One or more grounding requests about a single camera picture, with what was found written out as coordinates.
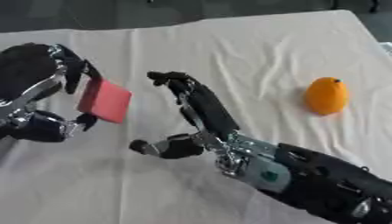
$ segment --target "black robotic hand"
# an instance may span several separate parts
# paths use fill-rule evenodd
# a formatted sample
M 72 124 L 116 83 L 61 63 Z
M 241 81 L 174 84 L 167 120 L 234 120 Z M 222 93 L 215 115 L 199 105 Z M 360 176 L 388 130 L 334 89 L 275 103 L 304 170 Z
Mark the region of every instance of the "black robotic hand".
M 288 206 L 339 224 L 392 223 L 392 183 L 368 168 L 314 150 L 241 135 L 215 94 L 194 78 L 174 72 L 148 76 L 176 95 L 180 112 L 199 132 L 158 143 L 136 140 L 132 150 L 161 158 L 213 151 L 224 175 Z
M 15 45 L 0 52 L 0 139 L 12 136 L 40 142 L 62 142 L 79 126 L 88 130 L 97 119 L 83 114 L 66 121 L 36 110 L 37 101 L 65 90 L 73 94 L 81 75 L 100 75 L 86 60 L 63 45 Z
M 129 146 L 132 150 L 167 159 L 198 156 L 205 147 L 204 142 L 198 142 L 197 138 L 203 137 L 202 135 L 214 135 L 225 141 L 230 133 L 239 129 L 214 92 L 193 77 L 177 72 L 149 72 L 147 76 L 153 80 L 155 86 L 165 85 L 172 91 L 180 106 L 180 113 L 198 129 L 199 134 L 169 136 L 155 144 L 136 140 Z

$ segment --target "orange fruit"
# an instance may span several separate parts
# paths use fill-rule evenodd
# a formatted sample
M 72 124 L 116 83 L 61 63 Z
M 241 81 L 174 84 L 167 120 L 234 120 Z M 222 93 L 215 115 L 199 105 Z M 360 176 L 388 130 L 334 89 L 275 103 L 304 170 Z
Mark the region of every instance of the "orange fruit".
M 311 111 L 326 116 L 346 106 L 348 91 L 341 80 L 325 77 L 315 80 L 306 90 L 304 98 Z

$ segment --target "floor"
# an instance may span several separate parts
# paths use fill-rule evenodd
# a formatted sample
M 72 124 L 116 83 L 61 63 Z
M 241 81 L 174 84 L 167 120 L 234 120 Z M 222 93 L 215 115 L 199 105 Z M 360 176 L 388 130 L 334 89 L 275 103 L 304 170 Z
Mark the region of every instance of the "floor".
M 322 11 L 331 0 L 13 0 L 2 1 L 0 32 L 119 29 L 175 25 L 203 18 Z M 369 14 L 369 0 L 340 0 L 379 41 L 392 41 L 392 3 Z

